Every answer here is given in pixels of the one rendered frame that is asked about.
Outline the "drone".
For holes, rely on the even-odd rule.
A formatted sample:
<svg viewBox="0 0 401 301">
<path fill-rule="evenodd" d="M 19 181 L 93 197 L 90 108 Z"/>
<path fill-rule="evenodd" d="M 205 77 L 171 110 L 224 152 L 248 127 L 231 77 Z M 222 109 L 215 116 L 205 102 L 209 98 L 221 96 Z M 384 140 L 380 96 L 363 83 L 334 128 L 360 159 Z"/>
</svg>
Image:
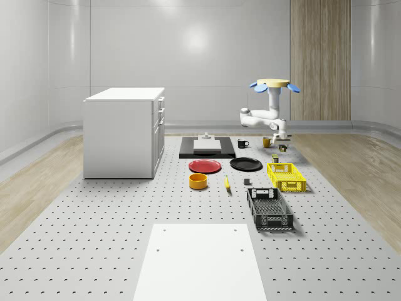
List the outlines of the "drone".
<svg viewBox="0 0 401 301">
<path fill-rule="evenodd" d="M 283 88 L 283 87 L 286 87 L 295 93 L 300 92 L 300 89 L 297 86 L 290 84 L 289 80 L 274 79 L 274 78 L 258 79 L 256 82 L 251 83 L 249 87 L 253 87 L 254 91 L 258 93 L 265 92 L 268 88 Z"/>
</svg>

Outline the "white board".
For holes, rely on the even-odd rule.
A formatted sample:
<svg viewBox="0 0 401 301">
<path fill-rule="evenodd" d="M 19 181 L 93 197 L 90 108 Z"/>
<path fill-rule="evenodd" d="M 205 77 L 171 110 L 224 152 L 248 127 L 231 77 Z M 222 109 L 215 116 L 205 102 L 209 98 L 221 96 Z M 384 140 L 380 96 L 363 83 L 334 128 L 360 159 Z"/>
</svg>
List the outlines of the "white board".
<svg viewBox="0 0 401 301">
<path fill-rule="evenodd" d="M 155 224 L 133 301 L 266 301 L 246 224 Z"/>
</svg>

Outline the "red plate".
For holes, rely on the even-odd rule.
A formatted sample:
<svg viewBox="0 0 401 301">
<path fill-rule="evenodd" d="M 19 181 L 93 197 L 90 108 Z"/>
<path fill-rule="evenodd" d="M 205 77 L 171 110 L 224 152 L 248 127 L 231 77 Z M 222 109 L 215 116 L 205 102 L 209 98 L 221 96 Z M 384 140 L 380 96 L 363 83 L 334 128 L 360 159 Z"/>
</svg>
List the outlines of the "red plate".
<svg viewBox="0 0 401 301">
<path fill-rule="evenodd" d="M 189 169 L 195 173 L 212 174 L 221 170 L 221 164 L 211 159 L 199 159 L 190 162 Z"/>
</svg>

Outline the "dark grey basket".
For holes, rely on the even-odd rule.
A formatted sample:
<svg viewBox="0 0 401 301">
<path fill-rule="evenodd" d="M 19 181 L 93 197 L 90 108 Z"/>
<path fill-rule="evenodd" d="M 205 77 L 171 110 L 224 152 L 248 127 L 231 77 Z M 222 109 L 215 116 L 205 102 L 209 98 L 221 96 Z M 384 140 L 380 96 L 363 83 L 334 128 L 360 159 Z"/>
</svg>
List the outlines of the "dark grey basket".
<svg viewBox="0 0 401 301">
<path fill-rule="evenodd" d="M 293 212 L 277 188 L 248 188 L 247 201 L 257 228 L 292 228 Z"/>
</svg>

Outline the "yellow basket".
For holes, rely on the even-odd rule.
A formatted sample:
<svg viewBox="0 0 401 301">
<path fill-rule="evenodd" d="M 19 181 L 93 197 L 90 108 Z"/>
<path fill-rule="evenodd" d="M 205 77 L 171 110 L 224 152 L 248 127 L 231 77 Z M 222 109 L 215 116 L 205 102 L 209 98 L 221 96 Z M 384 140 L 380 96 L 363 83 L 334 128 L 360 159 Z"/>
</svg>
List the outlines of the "yellow basket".
<svg viewBox="0 0 401 301">
<path fill-rule="evenodd" d="M 306 191 L 306 179 L 293 163 L 268 163 L 267 173 L 281 191 Z"/>
</svg>

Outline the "black stove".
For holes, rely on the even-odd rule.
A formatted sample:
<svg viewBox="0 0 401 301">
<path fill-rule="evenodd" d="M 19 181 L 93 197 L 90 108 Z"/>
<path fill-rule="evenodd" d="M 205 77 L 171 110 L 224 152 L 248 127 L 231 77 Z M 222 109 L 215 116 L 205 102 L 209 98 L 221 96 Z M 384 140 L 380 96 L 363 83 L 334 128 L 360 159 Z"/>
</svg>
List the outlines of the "black stove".
<svg viewBox="0 0 401 301">
<path fill-rule="evenodd" d="M 202 140 L 203 148 L 198 147 L 194 141 Z M 197 137 L 183 137 L 179 152 L 180 159 L 233 159 L 236 157 L 231 139 L 229 137 L 219 137 L 210 135 L 208 138 L 205 135 Z"/>
</svg>

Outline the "yellow bowl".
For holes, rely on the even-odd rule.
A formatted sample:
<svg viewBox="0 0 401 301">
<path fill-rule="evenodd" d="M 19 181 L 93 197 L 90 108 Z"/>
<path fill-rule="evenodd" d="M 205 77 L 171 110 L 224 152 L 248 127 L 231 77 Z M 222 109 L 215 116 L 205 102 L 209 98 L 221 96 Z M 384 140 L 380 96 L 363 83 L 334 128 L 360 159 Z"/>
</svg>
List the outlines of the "yellow bowl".
<svg viewBox="0 0 401 301">
<path fill-rule="evenodd" d="M 195 173 L 189 176 L 189 186 L 192 189 L 201 190 L 207 187 L 207 176 L 202 173 Z"/>
</svg>

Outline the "black plate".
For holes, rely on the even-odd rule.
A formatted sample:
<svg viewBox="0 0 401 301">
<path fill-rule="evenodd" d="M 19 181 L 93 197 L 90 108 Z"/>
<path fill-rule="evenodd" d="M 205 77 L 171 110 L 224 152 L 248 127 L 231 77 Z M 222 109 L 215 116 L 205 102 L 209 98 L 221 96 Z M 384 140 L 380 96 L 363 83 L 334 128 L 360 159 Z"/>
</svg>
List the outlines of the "black plate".
<svg viewBox="0 0 401 301">
<path fill-rule="evenodd" d="M 263 165 L 259 160 L 249 157 L 238 157 L 232 159 L 230 165 L 236 170 L 246 172 L 259 171 L 263 168 Z"/>
</svg>

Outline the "white cabinet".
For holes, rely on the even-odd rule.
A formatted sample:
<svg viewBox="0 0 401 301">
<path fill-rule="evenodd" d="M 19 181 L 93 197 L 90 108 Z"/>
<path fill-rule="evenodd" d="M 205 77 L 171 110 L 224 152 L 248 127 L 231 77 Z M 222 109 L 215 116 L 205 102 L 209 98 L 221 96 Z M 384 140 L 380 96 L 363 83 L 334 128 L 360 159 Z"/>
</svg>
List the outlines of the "white cabinet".
<svg viewBox="0 0 401 301">
<path fill-rule="evenodd" d="M 164 91 L 109 88 L 84 100 L 85 178 L 154 178 L 164 151 Z"/>
</svg>

